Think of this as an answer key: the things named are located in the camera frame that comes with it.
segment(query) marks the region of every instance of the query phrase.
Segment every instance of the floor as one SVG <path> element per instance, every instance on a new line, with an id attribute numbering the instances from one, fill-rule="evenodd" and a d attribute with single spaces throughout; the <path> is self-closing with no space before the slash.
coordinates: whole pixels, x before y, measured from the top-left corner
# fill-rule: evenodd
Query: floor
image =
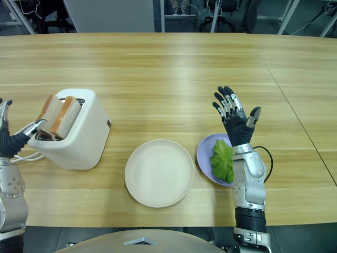
<path id="1" fill-rule="evenodd" d="M 243 0 L 242 5 L 238 11 L 230 13 L 224 13 L 223 16 L 226 17 L 230 22 L 232 22 L 237 29 L 240 29 L 240 23 L 245 11 L 245 3 L 247 0 Z M 165 14 L 173 14 L 173 10 L 169 4 L 169 0 L 165 0 Z M 281 16 L 285 9 L 288 0 L 263 0 L 259 9 L 259 15 L 267 16 Z M 160 17 L 160 1 L 153 0 L 154 3 L 154 20 L 155 20 L 155 31 L 161 31 L 161 17 Z M 203 0 L 191 0 L 192 5 L 198 8 L 199 12 L 204 10 Z M 324 26 L 331 20 L 332 17 L 325 15 L 319 20 L 312 23 L 308 28 L 298 29 L 304 27 L 310 20 L 321 11 L 323 5 L 327 2 L 319 0 L 301 0 L 297 9 L 295 10 L 292 18 L 290 19 L 288 26 L 286 27 L 284 34 L 302 35 L 302 36 L 319 36 L 323 31 Z M 196 9 L 194 7 L 187 7 L 187 14 L 196 14 Z M 166 20 L 165 30 L 166 32 L 197 32 L 199 31 L 199 25 L 203 22 L 204 18 L 208 16 L 208 12 L 203 12 L 201 15 L 196 16 L 194 20 Z M 56 13 L 49 15 L 46 20 L 55 20 Z M 0 23 L 11 21 L 5 7 L 2 2 L 0 2 Z M 259 34 L 277 34 L 281 23 L 276 20 L 258 20 L 254 33 Z M 209 31 L 211 26 L 206 27 L 205 31 Z M 228 27 L 220 27 L 221 32 L 228 32 Z M 58 28 L 50 28 L 50 33 L 60 33 L 62 32 Z M 1 26 L 0 25 L 0 36 L 5 35 L 20 35 L 28 34 L 27 29 L 24 26 Z M 327 34 L 326 37 L 337 37 L 337 31 Z"/>
<path id="2" fill-rule="evenodd" d="M 52 253 L 66 247 L 67 243 L 78 243 L 111 232 L 138 228 L 55 228 L 27 227 L 25 233 L 24 253 Z M 187 232 L 213 240 L 218 247 L 233 245 L 233 229 L 231 227 L 213 228 L 158 228 Z M 273 253 L 335 253 L 337 240 L 334 235 L 337 223 L 268 226 L 271 235 Z"/>
<path id="3" fill-rule="evenodd" d="M 154 1 L 154 20 L 156 32 L 161 31 L 159 1 Z M 244 14 L 243 1 L 241 8 L 232 15 L 224 13 L 230 22 L 240 28 L 240 22 Z M 281 16 L 288 0 L 264 0 L 259 8 L 260 15 Z M 203 9 L 202 0 L 191 0 L 200 11 Z M 322 1 L 301 0 L 292 19 L 290 20 L 284 34 L 292 34 L 304 27 L 325 4 Z M 187 8 L 187 13 L 195 14 L 196 10 Z M 166 14 L 172 14 L 173 10 L 169 4 L 166 5 Z M 47 21 L 55 19 L 55 13 L 47 17 Z M 203 22 L 207 12 L 202 13 L 196 20 L 166 20 L 167 32 L 197 32 L 199 25 Z M 325 16 L 312 23 L 307 29 L 302 29 L 294 35 L 319 36 L 325 24 L 331 17 Z M 0 2 L 0 23 L 11 21 L 6 9 Z M 278 21 L 258 20 L 254 33 L 276 34 L 281 26 Z M 0 26 L 0 36 L 28 34 L 23 26 Z M 227 32 L 227 27 L 220 27 L 221 32 Z M 57 28 L 49 30 L 50 33 L 62 32 Z M 328 33 L 327 37 L 337 37 L 337 32 Z M 58 228 L 58 227 L 27 227 L 25 233 L 25 253 L 49 253 L 60 250 L 68 242 L 77 243 L 83 240 L 104 235 L 111 232 L 125 230 L 123 228 Z M 218 247 L 234 244 L 231 227 L 214 228 L 165 228 L 181 232 L 187 232 L 206 240 L 214 240 Z M 337 231 L 337 223 L 298 225 L 298 226 L 269 226 L 267 231 L 271 234 L 273 253 L 331 253 L 337 252 L 337 240 L 334 235 Z"/>

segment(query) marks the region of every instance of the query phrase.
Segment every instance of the purple plate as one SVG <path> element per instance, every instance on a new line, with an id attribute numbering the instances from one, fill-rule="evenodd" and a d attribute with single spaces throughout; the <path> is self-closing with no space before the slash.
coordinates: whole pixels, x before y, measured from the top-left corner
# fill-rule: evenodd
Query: purple plate
<path id="1" fill-rule="evenodd" d="M 232 146 L 230 139 L 226 133 L 215 133 L 203 139 L 196 150 L 196 159 L 202 172 L 213 182 L 221 184 L 222 186 L 231 187 L 233 183 L 227 183 L 220 178 L 217 178 L 212 173 L 212 165 L 210 158 L 214 155 L 213 147 L 217 140 L 225 141 L 228 146 Z"/>

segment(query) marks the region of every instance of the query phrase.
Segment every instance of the silver robotic arm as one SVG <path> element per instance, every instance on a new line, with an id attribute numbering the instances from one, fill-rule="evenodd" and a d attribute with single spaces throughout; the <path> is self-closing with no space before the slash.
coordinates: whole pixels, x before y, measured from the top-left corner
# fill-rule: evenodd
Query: silver robotic arm
<path id="1" fill-rule="evenodd" d="M 235 93 L 227 86 L 218 87 L 214 96 L 221 106 L 213 106 L 221 115 L 234 149 L 233 156 L 233 200 L 235 205 L 236 227 L 234 239 L 237 245 L 231 253 L 269 252 L 270 235 L 266 233 L 264 180 L 266 166 L 259 153 L 251 147 L 250 140 L 259 119 L 261 108 L 256 107 L 246 117 L 242 104 Z"/>
<path id="2" fill-rule="evenodd" d="M 10 159 L 39 131 L 46 120 L 39 120 L 24 132 L 10 136 L 8 109 L 12 101 L 0 98 L 0 252 L 23 252 L 23 234 L 28 216 L 24 199 L 25 182 L 18 166 Z"/>

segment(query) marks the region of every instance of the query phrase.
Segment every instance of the toast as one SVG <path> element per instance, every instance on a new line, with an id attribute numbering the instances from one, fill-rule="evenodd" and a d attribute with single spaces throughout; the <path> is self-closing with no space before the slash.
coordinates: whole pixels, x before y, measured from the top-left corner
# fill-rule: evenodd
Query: toast
<path id="1" fill-rule="evenodd" d="M 60 99 L 55 94 L 50 95 L 48 100 L 44 104 L 42 111 L 36 120 L 40 120 L 40 119 L 47 120 L 47 124 L 41 129 L 41 131 L 45 135 L 50 135 L 50 136 L 52 135 L 50 133 L 50 128 L 53 125 L 62 106 L 63 106 L 63 103 L 60 101 Z"/>
<path id="2" fill-rule="evenodd" d="M 81 106 L 77 99 L 73 96 L 67 96 L 60 112 L 50 128 L 50 133 L 61 140 L 65 139 L 80 113 L 80 110 Z"/>

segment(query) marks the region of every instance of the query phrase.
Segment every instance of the lettuce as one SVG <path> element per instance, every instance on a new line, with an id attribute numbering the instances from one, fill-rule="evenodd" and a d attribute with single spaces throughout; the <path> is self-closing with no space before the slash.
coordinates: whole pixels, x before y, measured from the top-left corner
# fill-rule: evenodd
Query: lettuce
<path id="1" fill-rule="evenodd" d="M 214 156 L 210 158 L 212 173 L 227 183 L 234 181 L 232 156 L 234 151 L 224 141 L 217 140 L 213 147 Z"/>

